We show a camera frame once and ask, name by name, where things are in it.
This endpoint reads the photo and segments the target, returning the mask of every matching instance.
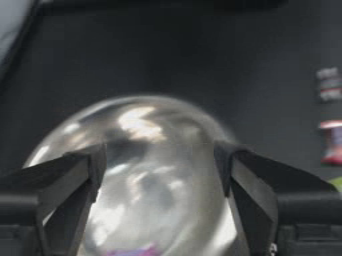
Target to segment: dark gray background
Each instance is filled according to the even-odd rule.
[[[257,152],[324,178],[315,72],[342,69],[342,1],[231,14],[179,6],[40,15],[2,84],[0,171],[72,113],[108,97],[178,96]]]

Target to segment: black surface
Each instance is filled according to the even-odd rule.
[[[209,109],[261,154],[340,176],[320,164],[314,80],[342,68],[341,8],[301,0],[235,15],[167,5],[47,13],[2,85],[0,170],[91,103],[163,93]]]
[[[52,8],[66,8],[70,6],[99,6],[99,5],[127,5],[127,4],[166,4],[166,3],[179,3],[179,4],[205,4],[209,7],[215,7],[225,10],[245,11],[245,10],[263,10],[270,8],[277,8],[287,2],[287,0],[43,0],[44,6]]]

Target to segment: small object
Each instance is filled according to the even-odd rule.
[[[270,246],[270,256],[275,256],[278,253],[278,245],[275,243],[271,243]]]
[[[320,128],[326,133],[328,150],[322,162],[342,165],[342,120],[322,122]]]
[[[342,177],[334,178],[333,180],[329,181],[329,183],[334,185],[340,192],[342,192]]]
[[[342,78],[338,68],[325,68],[317,72],[320,80],[320,100],[326,103],[342,100]]]

